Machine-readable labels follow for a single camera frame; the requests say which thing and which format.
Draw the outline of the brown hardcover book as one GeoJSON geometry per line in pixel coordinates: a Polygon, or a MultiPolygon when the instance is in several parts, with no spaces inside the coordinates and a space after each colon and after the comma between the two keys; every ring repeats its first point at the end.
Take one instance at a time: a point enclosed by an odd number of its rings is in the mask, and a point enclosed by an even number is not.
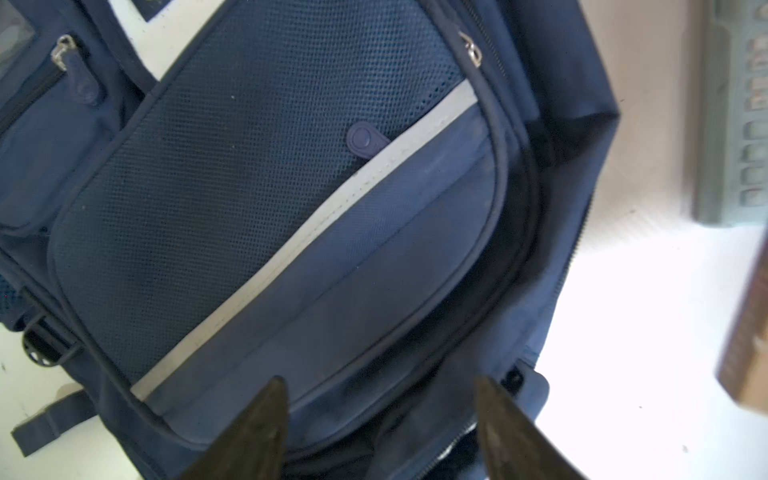
{"type": "Polygon", "coordinates": [[[716,378],[735,404],[767,416],[767,234],[751,267],[716,378]]]}

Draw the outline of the navy blue student backpack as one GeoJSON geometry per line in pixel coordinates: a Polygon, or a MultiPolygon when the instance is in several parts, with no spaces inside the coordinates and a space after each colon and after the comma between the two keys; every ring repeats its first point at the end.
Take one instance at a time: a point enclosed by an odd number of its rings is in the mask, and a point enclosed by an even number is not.
{"type": "Polygon", "coordinates": [[[576,1],[5,1],[1,322],[140,474],[268,382],[286,479],[483,479],[619,112],[576,1]]]}

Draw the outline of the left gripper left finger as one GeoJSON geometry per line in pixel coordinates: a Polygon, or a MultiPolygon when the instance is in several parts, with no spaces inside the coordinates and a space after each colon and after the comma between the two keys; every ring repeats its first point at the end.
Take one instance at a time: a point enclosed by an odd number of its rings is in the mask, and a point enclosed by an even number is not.
{"type": "Polygon", "coordinates": [[[288,426],[288,387],[276,376],[180,477],[279,479],[288,426]]]}

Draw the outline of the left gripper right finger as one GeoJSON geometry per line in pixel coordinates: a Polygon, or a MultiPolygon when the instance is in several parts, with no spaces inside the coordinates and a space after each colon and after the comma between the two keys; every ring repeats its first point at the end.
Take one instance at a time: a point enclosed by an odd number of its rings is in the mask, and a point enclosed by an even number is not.
{"type": "Polygon", "coordinates": [[[489,377],[477,378],[474,397],[477,438],[490,479],[577,480],[584,477],[498,382],[489,377]]]}

